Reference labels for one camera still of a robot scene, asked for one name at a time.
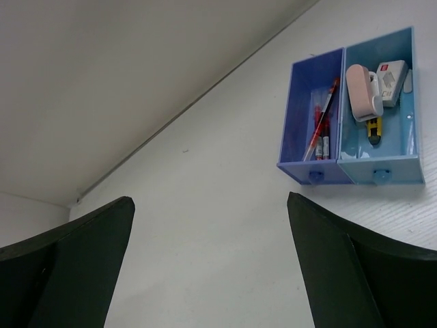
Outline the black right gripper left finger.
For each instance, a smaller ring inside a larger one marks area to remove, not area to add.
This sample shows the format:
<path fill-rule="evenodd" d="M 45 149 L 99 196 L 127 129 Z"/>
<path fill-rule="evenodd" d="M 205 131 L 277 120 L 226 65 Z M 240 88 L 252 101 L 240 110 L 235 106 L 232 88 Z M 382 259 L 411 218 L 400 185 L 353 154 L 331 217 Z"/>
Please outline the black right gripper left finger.
<path fill-rule="evenodd" d="M 2 327 L 103 327 L 135 213 L 120 197 L 1 248 Z"/>

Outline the red gel pen capped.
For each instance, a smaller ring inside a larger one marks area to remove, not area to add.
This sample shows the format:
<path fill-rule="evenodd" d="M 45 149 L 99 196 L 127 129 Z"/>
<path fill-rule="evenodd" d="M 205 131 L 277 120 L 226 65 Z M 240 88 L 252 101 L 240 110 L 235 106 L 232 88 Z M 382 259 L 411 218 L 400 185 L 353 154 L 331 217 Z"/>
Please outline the red gel pen capped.
<path fill-rule="evenodd" d="M 336 78 L 334 80 L 334 83 L 333 83 L 332 87 L 329 89 L 328 95 L 326 97 L 326 101 L 325 101 L 324 106 L 323 106 L 322 116 L 320 118 L 320 123 L 318 125 L 318 129 L 317 130 L 314 129 L 314 132 L 312 134 L 312 137 L 311 137 L 311 140 L 309 142 L 309 145 L 308 145 L 308 147 L 307 147 L 307 149 L 305 151 L 305 154 L 304 154 L 304 156 L 302 158 L 303 161 L 309 161 L 311 159 L 311 157 L 312 157 L 312 154 L 315 152 L 315 147 L 316 147 L 316 141 L 317 141 L 318 133 L 321 132 L 321 136 L 322 136 L 324 117 L 327 116 L 327 115 L 329 116 L 329 111 L 330 111 L 330 108 L 331 108 L 332 103 L 333 103 L 333 97 L 335 95 L 335 92 L 339 88 L 339 82 L 340 82 L 340 79 Z"/>

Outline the red pen clear barrel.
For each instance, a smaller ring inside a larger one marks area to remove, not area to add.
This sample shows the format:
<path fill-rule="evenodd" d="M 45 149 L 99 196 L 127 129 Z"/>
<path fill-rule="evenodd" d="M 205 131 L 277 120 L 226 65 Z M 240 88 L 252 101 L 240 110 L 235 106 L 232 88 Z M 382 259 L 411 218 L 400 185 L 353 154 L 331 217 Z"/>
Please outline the red pen clear barrel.
<path fill-rule="evenodd" d="M 330 118 L 324 117 L 322 129 L 322 158 L 328 160 L 330 158 Z"/>

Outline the white eraser red label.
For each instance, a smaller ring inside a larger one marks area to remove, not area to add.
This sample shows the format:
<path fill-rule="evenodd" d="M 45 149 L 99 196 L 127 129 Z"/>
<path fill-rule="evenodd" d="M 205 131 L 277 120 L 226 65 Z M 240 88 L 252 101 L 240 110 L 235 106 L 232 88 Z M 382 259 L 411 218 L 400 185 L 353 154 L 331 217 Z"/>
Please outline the white eraser red label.
<path fill-rule="evenodd" d="M 408 65 L 404 60 L 381 62 L 376 74 L 380 82 L 380 91 L 384 107 L 392 108 L 397 104 L 403 87 Z"/>

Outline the red pen white cap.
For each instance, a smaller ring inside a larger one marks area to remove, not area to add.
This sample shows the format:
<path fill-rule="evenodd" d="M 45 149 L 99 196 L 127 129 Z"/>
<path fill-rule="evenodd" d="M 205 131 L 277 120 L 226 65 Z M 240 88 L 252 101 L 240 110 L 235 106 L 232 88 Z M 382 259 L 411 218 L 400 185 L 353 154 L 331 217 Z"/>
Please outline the red pen white cap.
<path fill-rule="evenodd" d="M 323 91 L 322 90 L 315 90 L 313 92 L 313 114 L 314 114 L 314 120 L 315 120 L 315 130 L 318 129 L 318 125 L 320 123 L 320 118 L 322 116 L 322 97 L 323 97 Z M 322 158 L 322 137 L 321 132 L 318 133 L 317 141 L 316 141 L 316 147 L 315 147 L 315 159 L 317 161 L 321 161 Z"/>

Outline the pink white correction tape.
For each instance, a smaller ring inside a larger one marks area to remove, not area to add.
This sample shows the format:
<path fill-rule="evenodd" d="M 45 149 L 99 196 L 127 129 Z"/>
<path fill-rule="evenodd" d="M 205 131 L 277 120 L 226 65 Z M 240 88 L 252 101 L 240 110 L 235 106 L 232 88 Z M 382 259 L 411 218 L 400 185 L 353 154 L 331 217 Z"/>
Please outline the pink white correction tape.
<path fill-rule="evenodd" d="M 384 107 L 375 72 L 362 65 L 353 64 L 346 70 L 346 84 L 352 115 L 357 122 L 382 117 Z"/>

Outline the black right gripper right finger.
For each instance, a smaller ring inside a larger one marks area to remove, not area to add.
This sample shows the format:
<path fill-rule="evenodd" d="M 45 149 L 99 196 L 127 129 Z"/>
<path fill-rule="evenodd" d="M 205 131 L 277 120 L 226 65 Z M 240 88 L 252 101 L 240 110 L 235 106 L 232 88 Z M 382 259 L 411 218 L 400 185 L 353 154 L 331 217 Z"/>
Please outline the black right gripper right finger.
<path fill-rule="evenodd" d="M 316 327 L 435 327 L 436 251 L 352 223 L 299 193 L 290 227 Z"/>

